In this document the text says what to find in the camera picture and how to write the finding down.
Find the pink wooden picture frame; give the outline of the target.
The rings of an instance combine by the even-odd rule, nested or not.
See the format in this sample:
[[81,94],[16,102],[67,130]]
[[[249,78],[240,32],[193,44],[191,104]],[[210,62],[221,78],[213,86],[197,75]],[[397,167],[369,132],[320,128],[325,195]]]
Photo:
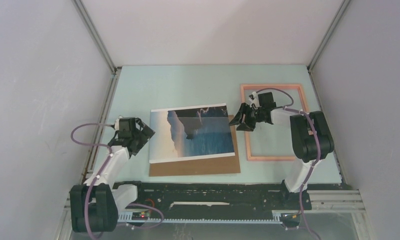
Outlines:
[[[274,84],[241,84],[241,102],[245,102],[247,90],[261,90],[266,88],[275,88],[279,90],[296,90],[299,95],[299,102],[301,103],[302,109],[306,112],[309,111],[309,106],[307,98],[304,92],[302,84],[299,83],[274,83]],[[250,140],[250,133],[245,132],[245,144],[246,144],[246,155],[248,161],[265,161],[265,162],[276,162],[276,161],[293,161],[295,156],[292,155],[253,155],[252,153],[252,143]]]

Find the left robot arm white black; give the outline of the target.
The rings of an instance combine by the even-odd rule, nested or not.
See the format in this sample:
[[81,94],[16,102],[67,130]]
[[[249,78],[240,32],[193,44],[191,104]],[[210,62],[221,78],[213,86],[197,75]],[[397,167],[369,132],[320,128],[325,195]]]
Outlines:
[[109,127],[115,133],[107,143],[100,143],[107,154],[100,168],[83,184],[70,190],[72,229],[77,233],[112,232],[119,212],[128,205],[140,208],[146,195],[134,184],[123,184],[113,189],[117,176],[131,157],[152,138],[155,132],[138,117],[118,117]]

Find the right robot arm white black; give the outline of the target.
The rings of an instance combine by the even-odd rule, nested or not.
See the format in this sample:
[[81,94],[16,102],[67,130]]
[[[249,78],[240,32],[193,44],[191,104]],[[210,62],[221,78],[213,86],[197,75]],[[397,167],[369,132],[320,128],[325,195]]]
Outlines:
[[279,194],[279,204],[291,209],[299,202],[297,193],[307,189],[314,168],[334,151],[334,140],[322,111],[305,112],[293,109],[291,102],[277,106],[274,88],[263,88],[249,95],[248,103],[242,103],[237,114],[229,122],[238,131],[252,132],[257,123],[286,126],[290,129],[295,162],[283,181],[286,191]]

